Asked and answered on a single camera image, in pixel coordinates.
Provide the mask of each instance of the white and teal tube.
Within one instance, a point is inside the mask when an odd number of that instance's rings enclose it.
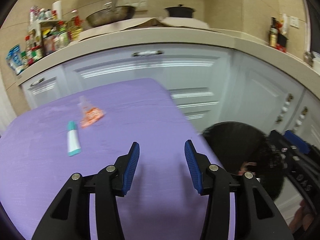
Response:
[[[68,123],[68,155],[73,156],[81,152],[77,125],[74,121]]]

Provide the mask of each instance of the purple tablecloth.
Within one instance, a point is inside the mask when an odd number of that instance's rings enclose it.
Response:
[[[68,157],[67,124],[81,120],[81,95],[106,115],[79,128],[82,152]],[[193,188],[184,156],[187,139],[211,163],[219,164],[169,93],[152,79],[76,93],[29,111],[10,124],[0,139],[0,201],[29,240],[71,174],[95,174],[127,154],[137,141],[140,159],[131,190],[117,198],[126,240],[198,240],[207,196],[198,195]],[[94,195],[90,208],[91,235],[97,239]],[[230,231],[234,234],[233,225]]]

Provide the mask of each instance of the orange snack bag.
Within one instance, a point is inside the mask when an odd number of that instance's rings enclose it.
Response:
[[[80,107],[83,113],[83,118],[81,120],[81,127],[85,128],[104,116],[101,109],[91,105],[84,96],[80,96]]]

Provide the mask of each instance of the orange food piece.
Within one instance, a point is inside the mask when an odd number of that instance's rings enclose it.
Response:
[[[81,127],[85,128],[104,116],[104,113],[101,109],[93,107],[89,111],[84,112],[84,118],[81,120]]]

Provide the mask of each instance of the ribbed blue pad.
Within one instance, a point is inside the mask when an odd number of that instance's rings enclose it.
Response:
[[[127,192],[131,188],[131,184],[133,181],[134,172],[136,171],[136,168],[137,168],[139,156],[140,156],[140,146],[137,143],[133,149],[127,168],[125,169],[125,172],[123,175],[122,192],[124,195],[127,195]]]
[[[191,146],[188,143],[188,141],[186,141],[186,143],[184,144],[184,154],[186,156],[186,160],[187,160],[188,168],[190,171],[193,187],[200,194],[203,190],[203,188],[202,188],[202,175],[201,175],[200,169],[199,169],[198,164],[196,162],[196,158],[192,152]]]
[[[291,142],[292,145],[297,147],[302,154],[308,154],[310,152],[308,144],[290,130],[285,131],[284,137]]]

